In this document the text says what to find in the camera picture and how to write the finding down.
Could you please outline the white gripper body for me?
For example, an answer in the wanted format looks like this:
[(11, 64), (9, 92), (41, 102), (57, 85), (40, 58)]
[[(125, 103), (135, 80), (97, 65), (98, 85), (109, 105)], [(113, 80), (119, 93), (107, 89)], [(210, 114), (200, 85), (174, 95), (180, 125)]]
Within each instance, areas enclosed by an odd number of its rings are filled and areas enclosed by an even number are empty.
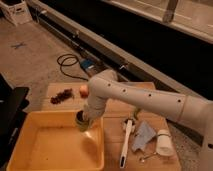
[(94, 120), (102, 116), (102, 110), (95, 109), (88, 104), (85, 104), (83, 106), (83, 114), (86, 120), (88, 120), (89, 122), (93, 122)]

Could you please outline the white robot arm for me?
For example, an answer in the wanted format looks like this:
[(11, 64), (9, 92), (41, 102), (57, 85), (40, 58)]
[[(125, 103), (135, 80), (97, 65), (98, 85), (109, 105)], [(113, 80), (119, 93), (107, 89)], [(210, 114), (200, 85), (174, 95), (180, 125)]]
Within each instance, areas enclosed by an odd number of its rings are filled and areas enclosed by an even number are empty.
[(180, 93), (142, 89), (118, 82), (117, 73), (104, 70), (88, 81), (84, 107), (88, 125), (101, 117), (109, 99), (116, 99), (159, 114), (203, 136), (197, 171), (213, 171), (213, 100)]

